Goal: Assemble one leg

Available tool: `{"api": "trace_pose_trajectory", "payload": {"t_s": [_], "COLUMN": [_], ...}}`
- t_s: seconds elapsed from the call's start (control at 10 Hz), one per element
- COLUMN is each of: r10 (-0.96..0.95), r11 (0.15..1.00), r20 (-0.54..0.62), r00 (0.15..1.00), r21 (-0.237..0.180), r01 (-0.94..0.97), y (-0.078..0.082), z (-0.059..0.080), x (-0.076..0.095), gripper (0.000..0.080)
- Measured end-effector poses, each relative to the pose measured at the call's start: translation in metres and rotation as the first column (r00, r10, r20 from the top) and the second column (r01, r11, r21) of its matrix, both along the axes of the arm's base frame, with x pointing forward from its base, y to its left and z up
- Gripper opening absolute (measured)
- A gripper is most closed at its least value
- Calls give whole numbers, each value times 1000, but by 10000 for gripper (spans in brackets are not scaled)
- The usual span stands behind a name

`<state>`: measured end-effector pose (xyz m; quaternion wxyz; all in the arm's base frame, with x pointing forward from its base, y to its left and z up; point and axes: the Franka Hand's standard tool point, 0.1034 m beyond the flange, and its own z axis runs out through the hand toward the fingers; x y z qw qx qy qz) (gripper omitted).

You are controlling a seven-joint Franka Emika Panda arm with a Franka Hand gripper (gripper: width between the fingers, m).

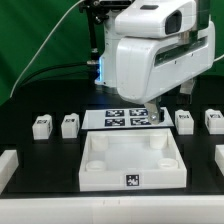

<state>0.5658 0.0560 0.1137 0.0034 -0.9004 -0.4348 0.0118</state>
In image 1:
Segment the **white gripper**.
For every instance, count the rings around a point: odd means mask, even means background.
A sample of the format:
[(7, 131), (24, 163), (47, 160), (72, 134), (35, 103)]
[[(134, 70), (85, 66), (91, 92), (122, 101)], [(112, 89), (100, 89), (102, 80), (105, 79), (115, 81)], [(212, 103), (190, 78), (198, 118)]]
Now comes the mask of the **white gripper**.
[(197, 17), (196, 0), (135, 0), (115, 19), (123, 36), (116, 51), (117, 91), (129, 102), (145, 103), (151, 124), (163, 118), (154, 98), (181, 84), (179, 101), (190, 104), (191, 78), (212, 67), (214, 23), (199, 28)]

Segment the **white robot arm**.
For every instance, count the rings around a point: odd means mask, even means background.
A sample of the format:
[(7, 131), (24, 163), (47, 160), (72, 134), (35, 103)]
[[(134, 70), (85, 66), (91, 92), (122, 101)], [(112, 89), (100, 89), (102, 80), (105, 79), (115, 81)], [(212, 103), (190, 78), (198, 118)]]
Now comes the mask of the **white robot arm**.
[(160, 96), (210, 69), (215, 57), (211, 0), (97, 0), (105, 50), (96, 83), (161, 121)]

